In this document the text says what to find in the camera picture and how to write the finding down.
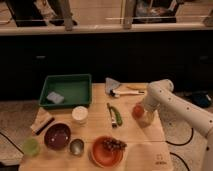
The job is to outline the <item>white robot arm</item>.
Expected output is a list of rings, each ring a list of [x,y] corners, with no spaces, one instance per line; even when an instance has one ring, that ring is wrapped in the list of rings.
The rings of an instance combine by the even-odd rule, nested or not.
[[[213,171],[213,114],[174,95],[171,80],[153,81],[147,85],[142,100],[144,109],[153,113],[160,104],[179,114],[207,140],[201,171]]]

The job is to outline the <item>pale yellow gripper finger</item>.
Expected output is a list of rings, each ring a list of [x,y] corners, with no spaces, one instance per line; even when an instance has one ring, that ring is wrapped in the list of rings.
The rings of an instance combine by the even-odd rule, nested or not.
[[[154,114],[150,112],[145,112],[142,117],[142,125],[150,126],[154,120]]]

